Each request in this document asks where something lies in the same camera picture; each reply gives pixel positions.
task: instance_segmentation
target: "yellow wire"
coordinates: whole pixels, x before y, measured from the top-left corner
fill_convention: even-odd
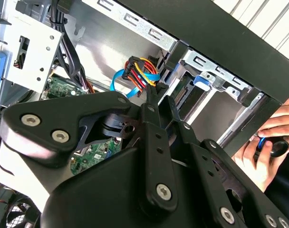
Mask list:
[[[135,67],[136,67],[137,71],[142,75],[142,77],[144,77],[144,79],[147,81],[147,83],[149,83],[149,84],[152,85],[152,86],[155,86],[155,84],[154,84],[153,82],[151,82],[151,81],[147,78],[147,76],[145,76],[145,74],[140,70],[140,68],[139,68],[139,66],[138,66],[137,63],[135,63]]]
[[[156,67],[153,65],[153,63],[151,63],[150,60],[148,60],[148,59],[146,59],[146,58],[140,58],[140,59],[141,59],[141,60],[144,60],[144,61],[146,61],[146,62],[148,62],[148,63],[150,63],[150,64],[153,66],[154,70],[155,70],[156,72],[158,72],[157,69],[156,69]]]

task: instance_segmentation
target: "white wall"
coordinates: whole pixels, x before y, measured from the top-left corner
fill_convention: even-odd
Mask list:
[[[289,0],[212,0],[289,59]]]

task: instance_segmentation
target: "red wire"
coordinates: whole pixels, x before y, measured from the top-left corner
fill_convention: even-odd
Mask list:
[[[140,88],[140,86],[137,84],[137,82],[136,82],[134,79],[132,79],[131,76],[128,76],[127,78],[130,79],[131,82],[133,82],[133,84],[140,90],[140,92],[143,91],[143,90]]]
[[[145,62],[144,66],[145,66],[145,68],[148,69],[148,71],[150,71],[151,74],[157,75],[157,72],[156,72],[155,69],[151,66],[151,64],[148,64],[147,62]]]
[[[137,82],[138,82],[143,88],[145,88],[145,84],[143,84],[143,82],[142,82],[141,79],[138,77],[138,75],[136,74],[136,72],[135,72],[133,69],[131,69],[131,72],[132,72],[132,74],[135,76]]]

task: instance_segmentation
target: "black frame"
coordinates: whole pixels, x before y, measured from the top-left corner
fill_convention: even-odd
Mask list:
[[[281,104],[289,98],[289,60],[211,0],[117,2]]]

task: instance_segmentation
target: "electronic component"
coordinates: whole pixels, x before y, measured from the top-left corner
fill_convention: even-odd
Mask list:
[[[67,79],[53,76],[48,78],[46,90],[42,93],[41,99],[45,100],[82,94],[86,94],[86,92],[69,82]]]
[[[82,155],[75,152],[70,163],[71,171],[76,175],[116,154],[120,148],[121,146],[116,144],[115,139],[112,138],[106,143],[95,144],[82,149]]]

